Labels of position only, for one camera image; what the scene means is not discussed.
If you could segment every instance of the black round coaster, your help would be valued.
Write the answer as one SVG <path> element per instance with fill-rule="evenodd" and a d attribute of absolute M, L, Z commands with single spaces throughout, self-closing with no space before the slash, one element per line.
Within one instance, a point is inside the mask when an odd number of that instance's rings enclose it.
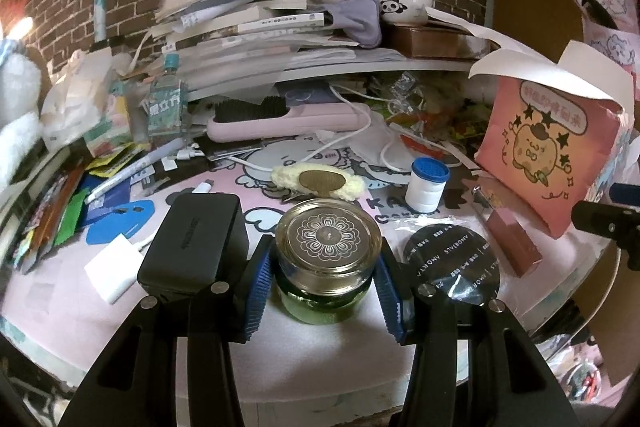
<path fill-rule="evenodd" d="M 495 299 L 500 269 L 494 252 L 478 233 L 460 225 L 436 223 L 414 233 L 403 260 L 452 299 L 481 305 Z"/>

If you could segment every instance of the stack of books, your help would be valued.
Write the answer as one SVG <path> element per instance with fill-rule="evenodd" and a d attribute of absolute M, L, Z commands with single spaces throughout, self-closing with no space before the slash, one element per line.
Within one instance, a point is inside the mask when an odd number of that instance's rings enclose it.
<path fill-rule="evenodd" d="M 156 20 L 150 34 L 162 42 L 163 54 L 180 55 L 180 76 L 190 92 L 223 94 L 273 84 L 289 69 L 363 60 L 358 43 L 334 30 L 331 15 L 307 0 L 199 0 L 159 12 Z M 375 56 L 369 52 L 367 60 Z M 159 73 L 162 57 L 146 70 Z"/>

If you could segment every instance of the cartoon potato illustration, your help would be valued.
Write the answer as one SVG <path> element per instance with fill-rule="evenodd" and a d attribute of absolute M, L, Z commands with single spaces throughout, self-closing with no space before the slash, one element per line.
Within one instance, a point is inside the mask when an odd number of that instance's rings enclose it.
<path fill-rule="evenodd" d="M 541 123 L 523 125 L 513 141 L 513 166 L 524 170 L 531 183 L 549 186 L 547 177 L 556 166 L 558 146 Z"/>

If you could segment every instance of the pink desk mat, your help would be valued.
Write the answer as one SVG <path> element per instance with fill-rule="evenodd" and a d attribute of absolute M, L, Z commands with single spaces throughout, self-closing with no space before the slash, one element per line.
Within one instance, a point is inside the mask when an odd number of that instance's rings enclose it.
<path fill-rule="evenodd" d="M 254 153 L 250 161 L 265 167 L 289 164 L 319 145 L 311 137 L 284 140 Z M 366 179 L 369 193 L 357 203 L 374 216 L 393 243 L 393 220 L 412 215 L 403 198 L 408 175 L 369 166 L 348 149 L 326 150 L 313 161 L 347 169 Z M 271 232 L 291 206 L 280 203 L 286 193 L 271 187 L 268 172 L 233 165 L 204 172 L 153 195 L 156 213 L 132 241 L 146 237 L 159 226 L 168 211 L 167 196 L 204 180 L 214 181 L 212 192 L 231 192 L 241 199 L 250 251 L 261 234 Z M 472 217 L 473 212 L 460 197 L 462 188 L 450 185 L 452 198 L 446 203 L 445 197 L 439 211 Z M 540 220 L 526 204 L 517 199 L 513 204 L 544 257 L 533 274 L 500 292 L 507 302 L 516 302 L 518 313 L 523 314 L 548 296 L 581 261 L 597 259 L 602 245 L 593 236 L 580 236 L 575 231 L 553 240 L 542 232 Z M 75 237 L 32 273 L 15 274 L 8 285 L 2 315 L 50 353 L 87 371 L 146 294 L 135 283 L 114 305 L 102 301 L 84 266 L 104 245 L 87 245 L 85 235 Z M 355 317 L 323 327 L 297 322 L 272 297 L 260 330 L 250 343 L 233 344 L 231 352 L 240 400 L 256 402 L 335 396 L 375 387 L 404 378 L 413 358 L 411 347 L 398 346 L 387 333 L 374 291 L 368 292 Z"/>

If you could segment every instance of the white bowl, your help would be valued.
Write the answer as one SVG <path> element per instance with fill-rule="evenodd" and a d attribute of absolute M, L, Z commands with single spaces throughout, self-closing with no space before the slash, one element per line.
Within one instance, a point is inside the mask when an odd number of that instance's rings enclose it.
<path fill-rule="evenodd" d="M 425 7 L 432 7 L 433 0 L 377 0 L 382 20 L 391 24 L 423 25 L 429 20 Z"/>

